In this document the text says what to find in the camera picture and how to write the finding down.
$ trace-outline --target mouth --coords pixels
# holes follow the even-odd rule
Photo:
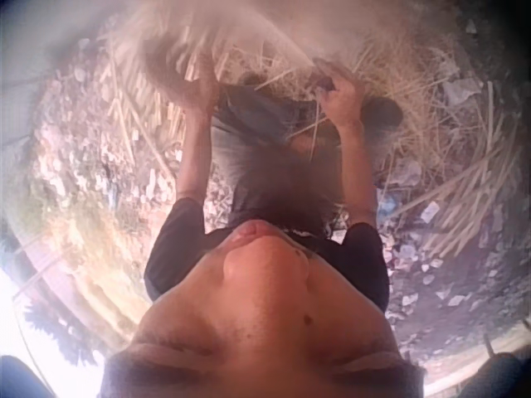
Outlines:
[[[267,221],[250,220],[240,224],[221,244],[223,248],[235,249],[244,245],[249,245],[253,240],[263,236],[278,236],[291,244],[284,232]]]

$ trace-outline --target fingers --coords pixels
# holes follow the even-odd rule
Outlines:
[[[352,82],[350,81],[350,76],[348,74],[345,74],[345,72],[341,68],[339,68],[332,62],[327,62],[321,58],[314,58],[314,63],[315,66],[317,66],[322,73],[332,79],[334,85],[338,89],[342,89],[352,85]]]

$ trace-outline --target closed eye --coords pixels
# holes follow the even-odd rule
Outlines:
[[[205,377],[200,371],[142,361],[127,352],[114,355],[105,366],[105,378],[118,390],[140,386],[195,386]]]

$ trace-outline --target person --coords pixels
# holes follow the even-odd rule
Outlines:
[[[402,359],[384,316],[361,84],[315,60],[333,132],[310,161],[313,145],[293,134],[315,118],[315,102],[220,85],[207,54],[185,81],[171,43],[161,40],[145,68],[185,113],[177,200],[145,270],[153,306],[107,361],[102,396],[421,396],[422,373]],[[234,192],[227,227],[206,234],[212,159]],[[327,227],[337,201],[348,213],[342,244]]]

